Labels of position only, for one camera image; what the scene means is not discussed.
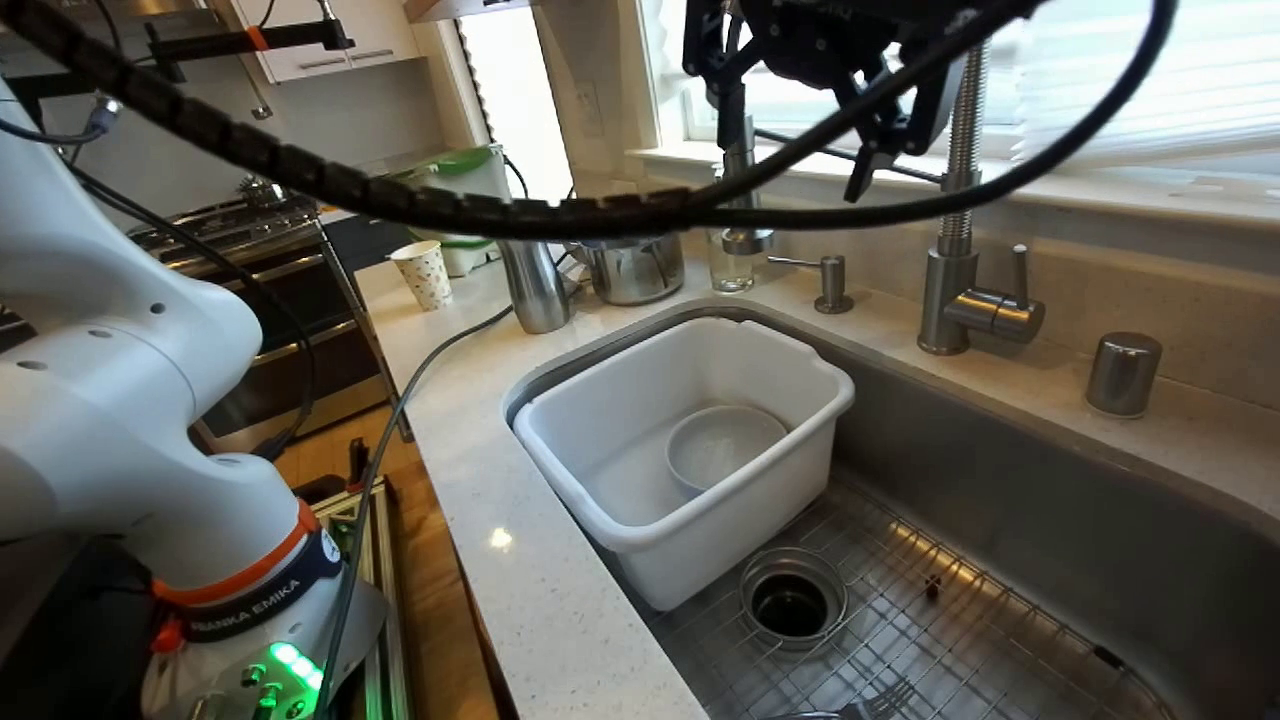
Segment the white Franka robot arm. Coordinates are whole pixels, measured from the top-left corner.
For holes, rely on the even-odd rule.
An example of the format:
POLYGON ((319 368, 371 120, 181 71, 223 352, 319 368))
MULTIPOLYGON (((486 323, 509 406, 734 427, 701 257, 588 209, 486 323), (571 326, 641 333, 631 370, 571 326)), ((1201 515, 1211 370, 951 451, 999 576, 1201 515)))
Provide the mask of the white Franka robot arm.
POLYGON ((3 363, 3 533, 112 536, 154 573, 149 720, 312 720, 339 663, 348 559, 268 458, 187 441, 250 370, 255 311, 140 251, 26 107, 3 120, 0 296, 37 326, 3 363))

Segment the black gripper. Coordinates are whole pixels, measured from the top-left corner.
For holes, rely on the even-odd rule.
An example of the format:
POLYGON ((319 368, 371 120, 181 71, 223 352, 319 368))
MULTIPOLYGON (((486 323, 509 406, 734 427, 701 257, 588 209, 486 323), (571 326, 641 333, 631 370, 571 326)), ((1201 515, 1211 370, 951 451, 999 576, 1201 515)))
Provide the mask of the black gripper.
POLYGON ((765 64, 779 80, 859 100, 933 47, 977 0, 683 0, 682 68, 706 80, 715 143, 748 143, 744 76, 765 64))

